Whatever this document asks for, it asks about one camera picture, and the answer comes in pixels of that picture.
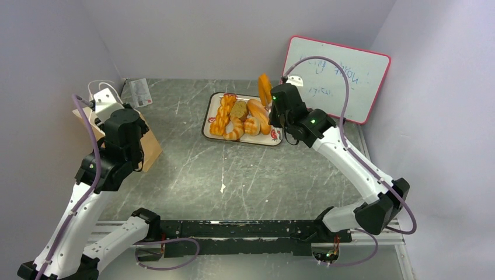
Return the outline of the long orange fake baguette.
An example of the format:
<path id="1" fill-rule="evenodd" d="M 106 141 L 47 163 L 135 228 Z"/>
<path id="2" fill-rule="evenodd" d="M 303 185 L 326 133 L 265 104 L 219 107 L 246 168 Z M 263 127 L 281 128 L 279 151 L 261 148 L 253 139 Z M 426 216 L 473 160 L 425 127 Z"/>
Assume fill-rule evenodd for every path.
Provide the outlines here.
<path id="1" fill-rule="evenodd" d="M 271 131 L 271 125 L 269 124 L 268 111 L 265 109 L 264 105 L 256 99 L 249 99 L 247 101 L 247 107 L 250 114 L 259 120 L 260 132 L 263 135 L 268 135 Z"/>

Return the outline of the brown paper bag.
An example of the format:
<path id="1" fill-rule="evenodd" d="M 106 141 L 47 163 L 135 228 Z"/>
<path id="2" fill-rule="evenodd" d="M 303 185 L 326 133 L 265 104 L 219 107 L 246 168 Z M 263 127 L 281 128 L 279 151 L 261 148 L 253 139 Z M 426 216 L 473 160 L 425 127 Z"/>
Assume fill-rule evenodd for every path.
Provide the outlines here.
<path id="1" fill-rule="evenodd" d="M 118 96 L 117 91 L 113 87 L 113 83 L 110 80 L 93 80 L 88 83 L 87 88 L 89 92 L 89 100 L 93 99 L 94 92 L 90 89 L 91 85 L 96 86 L 98 85 L 98 91 L 101 91 L 102 89 L 109 89 L 111 94 L 114 96 L 114 98 L 121 104 L 123 104 L 123 101 L 121 98 Z M 97 127 L 95 124 L 95 114 L 90 108 L 84 108 L 83 109 L 86 117 L 89 119 L 89 123 L 91 124 L 92 131 L 95 135 L 96 140 L 99 140 L 100 138 L 104 137 L 104 132 Z M 140 165 L 142 167 L 142 171 L 148 172 L 149 169 L 152 167 L 152 165 L 155 163 L 159 155 L 163 152 L 162 148 L 160 147 L 160 144 L 155 137 L 154 133 L 150 129 L 140 140 L 142 150 L 144 151 L 144 162 Z"/>

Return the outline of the round orange fake bun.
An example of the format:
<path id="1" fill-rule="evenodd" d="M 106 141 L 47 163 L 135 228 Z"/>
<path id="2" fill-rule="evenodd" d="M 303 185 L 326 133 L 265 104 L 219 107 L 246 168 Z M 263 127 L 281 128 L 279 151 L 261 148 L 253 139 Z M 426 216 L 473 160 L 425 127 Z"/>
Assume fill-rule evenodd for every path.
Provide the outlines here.
<path id="1" fill-rule="evenodd" d="M 246 135 L 255 137 L 260 134 L 260 121 L 256 117 L 249 117 L 243 123 L 243 129 Z"/>

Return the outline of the curved croissant fake bread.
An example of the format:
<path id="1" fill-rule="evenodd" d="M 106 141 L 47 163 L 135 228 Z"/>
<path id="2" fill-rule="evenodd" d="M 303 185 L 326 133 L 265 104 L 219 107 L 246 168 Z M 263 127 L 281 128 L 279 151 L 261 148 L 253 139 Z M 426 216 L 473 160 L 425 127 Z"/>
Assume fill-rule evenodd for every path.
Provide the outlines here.
<path id="1" fill-rule="evenodd" d="M 232 131 L 224 134 L 223 137 L 227 141 L 237 141 L 244 135 L 243 122 L 238 117 L 231 117 L 231 123 Z"/>

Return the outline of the braided orange fake bread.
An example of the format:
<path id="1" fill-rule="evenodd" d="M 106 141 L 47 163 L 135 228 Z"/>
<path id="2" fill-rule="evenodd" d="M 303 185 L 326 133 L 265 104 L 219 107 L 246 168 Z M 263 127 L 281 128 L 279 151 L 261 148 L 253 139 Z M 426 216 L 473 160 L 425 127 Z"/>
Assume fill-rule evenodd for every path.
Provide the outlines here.
<path id="1" fill-rule="evenodd" d="M 232 94 L 224 95 L 220 100 L 215 120 L 210 125 L 210 134 L 222 137 L 226 134 L 226 126 L 229 124 L 229 114 L 236 103 L 237 97 Z"/>

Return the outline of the strawberry pattern tray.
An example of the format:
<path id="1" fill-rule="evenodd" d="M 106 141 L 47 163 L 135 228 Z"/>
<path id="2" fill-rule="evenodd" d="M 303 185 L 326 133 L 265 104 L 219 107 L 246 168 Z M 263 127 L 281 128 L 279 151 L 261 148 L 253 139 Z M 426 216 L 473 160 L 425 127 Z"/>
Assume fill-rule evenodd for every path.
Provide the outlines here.
<path id="1" fill-rule="evenodd" d="M 201 133 L 208 139 L 214 141 L 226 142 L 222 136 L 216 136 L 210 133 L 210 125 L 214 122 L 214 118 L 217 115 L 217 110 L 220 107 L 221 98 L 225 95 L 224 92 L 216 92 L 210 96 L 208 105 L 206 106 L 206 113 L 203 121 L 203 126 Z M 260 133 L 257 136 L 243 135 L 238 143 L 252 144 L 252 145 L 263 145 L 263 146 L 277 146 L 283 140 L 283 133 L 281 128 L 271 127 L 271 131 L 268 135 L 263 135 Z"/>

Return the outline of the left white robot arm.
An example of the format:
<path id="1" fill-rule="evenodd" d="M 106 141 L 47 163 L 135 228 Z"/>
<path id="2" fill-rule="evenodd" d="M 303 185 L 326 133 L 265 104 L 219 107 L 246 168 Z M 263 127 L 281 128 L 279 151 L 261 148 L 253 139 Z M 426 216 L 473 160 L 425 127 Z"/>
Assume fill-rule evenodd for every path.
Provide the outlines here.
<path id="1" fill-rule="evenodd" d="M 17 275 L 22 279 L 97 279 L 128 247 L 160 238 L 159 215 L 140 208 L 124 225 L 86 244 L 110 198 L 144 161 L 140 139 L 149 130 L 131 108 L 112 112 L 102 127 L 105 136 L 96 143 L 99 155 L 90 153 L 83 159 L 57 229 L 35 260 L 20 265 Z"/>

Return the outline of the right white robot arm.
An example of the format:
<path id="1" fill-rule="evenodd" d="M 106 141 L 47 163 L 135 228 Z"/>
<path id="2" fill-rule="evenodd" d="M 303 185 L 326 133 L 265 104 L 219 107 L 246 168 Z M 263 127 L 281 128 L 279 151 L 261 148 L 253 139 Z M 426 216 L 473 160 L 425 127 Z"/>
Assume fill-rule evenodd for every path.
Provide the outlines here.
<path id="1" fill-rule="evenodd" d="M 403 209 L 409 183 L 380 171 L 342 135 L 331 117 L 321 109 L 306 107 L 296 86 L 283 83 L 270 93 L 270 123 L 327 158 L 362 197 L 354 204 L 323 211 L 317 217 L 316 237 L 328 242 L 337 232 L 358 227 L 379 235 Z"/>

